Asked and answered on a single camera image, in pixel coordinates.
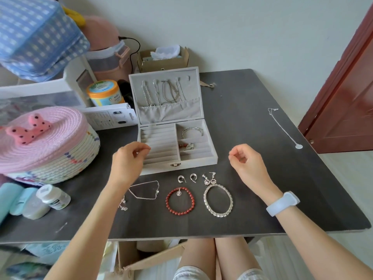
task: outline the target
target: door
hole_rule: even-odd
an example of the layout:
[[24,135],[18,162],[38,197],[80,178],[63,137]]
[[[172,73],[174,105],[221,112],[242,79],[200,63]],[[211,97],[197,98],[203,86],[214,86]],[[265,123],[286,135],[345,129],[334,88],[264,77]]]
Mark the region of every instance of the door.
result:
[[317,153],[373,150],[372,36],[305,134]]

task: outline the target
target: smartwatch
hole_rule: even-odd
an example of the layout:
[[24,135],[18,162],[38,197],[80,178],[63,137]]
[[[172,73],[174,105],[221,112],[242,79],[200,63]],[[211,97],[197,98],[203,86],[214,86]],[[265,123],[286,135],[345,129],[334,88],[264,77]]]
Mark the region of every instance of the smartwatch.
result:
[[300,200],[294,193],[286,192],[283,194],[282,198],[276,200],[274,203],[268,206],[267,211],[269,215],[273,217],[284,209],[297,205],[298,203],[300,203]]

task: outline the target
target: door frame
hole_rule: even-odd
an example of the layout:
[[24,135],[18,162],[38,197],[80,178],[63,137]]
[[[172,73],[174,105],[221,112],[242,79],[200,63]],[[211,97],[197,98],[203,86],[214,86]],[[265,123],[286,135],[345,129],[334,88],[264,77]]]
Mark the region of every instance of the door frame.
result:
[[343,52],[341,59],[337,62],[334,69],[330,73],[329,77],[325,81],[323,87],[320,89],[319,93],[309,110],[300,122],[298,129],[306,136],[308,130],[314,124],[318,115],[324,109],[324,106],[329,102],[330,98],[337,91],[340,84],[346,78],[350,70],[353,68],[360,55],[365,50],[367,40],[373,34],[373,5],[369,8],[363,21],[357,28],[354,36],[352,37],[347,48]]

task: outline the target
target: person's right arm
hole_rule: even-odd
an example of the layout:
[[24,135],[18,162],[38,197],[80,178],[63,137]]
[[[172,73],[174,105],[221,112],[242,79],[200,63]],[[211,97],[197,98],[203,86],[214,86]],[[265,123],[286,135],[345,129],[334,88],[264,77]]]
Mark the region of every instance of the person's right arm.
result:
[[[229,160],[242,181],[269,206],[283,196],[261,155],[247,144],[235,146]],[[329,237],[296,206],[276,215],[316,280],[372,280],[373,270]]]

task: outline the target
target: white bottle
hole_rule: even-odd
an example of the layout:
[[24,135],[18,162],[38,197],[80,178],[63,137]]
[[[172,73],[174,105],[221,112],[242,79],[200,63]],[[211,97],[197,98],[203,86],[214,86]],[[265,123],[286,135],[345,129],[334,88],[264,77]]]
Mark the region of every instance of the white bottle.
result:
[[44,185],[39,188],[36,192],[36,196],[40,198],[42,202],[56,210],[65,208],[71,200],[71,197],[67,193],[52,185]]

